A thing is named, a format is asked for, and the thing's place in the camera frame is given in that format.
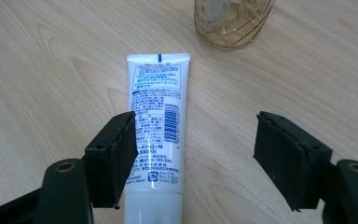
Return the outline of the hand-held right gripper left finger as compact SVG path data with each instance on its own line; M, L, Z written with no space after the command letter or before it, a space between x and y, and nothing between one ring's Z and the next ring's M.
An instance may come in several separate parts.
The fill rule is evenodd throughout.
M138 150L135 113L111 118L85 148L85 168L94 208L119 208Z

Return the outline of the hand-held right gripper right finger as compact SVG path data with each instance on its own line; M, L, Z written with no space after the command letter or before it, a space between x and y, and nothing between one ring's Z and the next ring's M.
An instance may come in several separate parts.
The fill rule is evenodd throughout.
M291 209L316 208L332 149L285 117L262 111L257 119L254 158Z

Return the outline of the white blue toothpaste tube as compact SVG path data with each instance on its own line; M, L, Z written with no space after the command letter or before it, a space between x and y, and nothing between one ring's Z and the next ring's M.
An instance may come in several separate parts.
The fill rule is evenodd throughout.
M181 224L188 53L131 54L129 110L138 156L125 186L124 224Z

